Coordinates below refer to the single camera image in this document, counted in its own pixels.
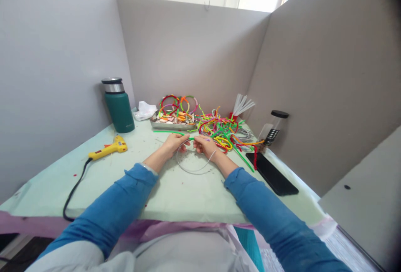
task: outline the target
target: blue shirt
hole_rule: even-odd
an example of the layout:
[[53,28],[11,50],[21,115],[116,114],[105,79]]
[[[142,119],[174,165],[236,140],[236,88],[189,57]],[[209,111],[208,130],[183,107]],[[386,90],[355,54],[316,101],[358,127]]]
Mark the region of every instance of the blue shirt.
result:
[[[97,245],[108,258],[119,237],[141,213],[158,176],[141,164],[99,196],[39,258],[74,241]],[[285,271],[347,271],[314,232],[243,168],[235,169],[224,185],[262,234]]]

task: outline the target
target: yellow glue gun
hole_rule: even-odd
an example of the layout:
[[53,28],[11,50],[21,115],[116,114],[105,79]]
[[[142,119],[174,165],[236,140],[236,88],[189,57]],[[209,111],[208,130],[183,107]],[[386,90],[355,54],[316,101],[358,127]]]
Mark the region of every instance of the yellow glue gun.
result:
[[106,155],[118,151],[118,153],[125,152],[128,150],[124,139],[120,135],[116,135],[114,143],[112,145],[104,145],[105,148],[96,152],[89,153],[89,158],[92,160],[98,160]]

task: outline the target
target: metal tray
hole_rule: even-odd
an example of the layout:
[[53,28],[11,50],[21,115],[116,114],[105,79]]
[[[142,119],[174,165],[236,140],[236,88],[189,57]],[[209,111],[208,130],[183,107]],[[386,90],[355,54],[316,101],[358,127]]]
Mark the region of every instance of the metal tray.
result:
[[155,129],[169,130],[169,131],[190,131],[195,130],[196,125],[176,125],[176,124],[165,124],[157,122],[158,111],[150,118],[150,124]]

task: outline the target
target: hook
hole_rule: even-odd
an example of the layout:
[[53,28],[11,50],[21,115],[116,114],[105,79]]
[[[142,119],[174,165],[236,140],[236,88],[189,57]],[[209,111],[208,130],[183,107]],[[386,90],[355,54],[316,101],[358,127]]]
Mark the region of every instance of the hook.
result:
[[206,7],[206,2],[204,2],[205,3],[205,9],[206,9],[206,11],[209,11],[209,9],[210,9],[210,1],[209,1],[209,5]]

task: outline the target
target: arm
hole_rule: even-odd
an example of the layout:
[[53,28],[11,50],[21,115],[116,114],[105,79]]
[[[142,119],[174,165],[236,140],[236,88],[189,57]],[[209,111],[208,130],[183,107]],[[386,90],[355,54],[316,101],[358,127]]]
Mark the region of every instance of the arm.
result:
[[125,171],[125,176],[102,193],[39,258],[75,241],[95,244],[104,258],[108,258],[118,238],[140,215],[164,163],[188,137],[171,134],[143,164],[136,163],[131,170]]
[[[215,148],[213,142],[195,137],[198,152],[208,157]],[[239,168],[218,149],[212,157],[226,181],[224,185],[255,228],[277,255],[285,271],[348,271],[314,232],[306,226],[270,191]]]

